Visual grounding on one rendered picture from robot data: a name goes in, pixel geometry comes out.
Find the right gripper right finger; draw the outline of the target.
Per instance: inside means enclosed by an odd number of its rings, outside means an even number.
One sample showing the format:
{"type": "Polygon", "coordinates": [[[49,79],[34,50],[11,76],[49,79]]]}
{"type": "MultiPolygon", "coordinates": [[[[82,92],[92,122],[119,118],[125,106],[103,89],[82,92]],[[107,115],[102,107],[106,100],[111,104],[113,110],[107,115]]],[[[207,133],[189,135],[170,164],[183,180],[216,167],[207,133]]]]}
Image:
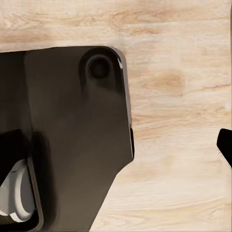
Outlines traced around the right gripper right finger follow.
{"type": "Polygon", "coordinates": [[[217,147],[232,167],[232,130],[222,128],[218,134],[217,147]]]}

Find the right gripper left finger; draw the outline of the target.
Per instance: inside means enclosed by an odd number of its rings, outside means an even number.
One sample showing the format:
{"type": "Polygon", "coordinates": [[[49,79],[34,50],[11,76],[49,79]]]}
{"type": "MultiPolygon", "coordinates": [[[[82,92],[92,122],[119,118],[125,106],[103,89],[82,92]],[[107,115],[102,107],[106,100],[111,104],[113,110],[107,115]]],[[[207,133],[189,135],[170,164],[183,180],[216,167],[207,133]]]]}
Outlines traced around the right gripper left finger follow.
{"type": "Polygon", "coordinates": [[[0,187],[25,147],[21,129],[0,134],[0,187]]]}

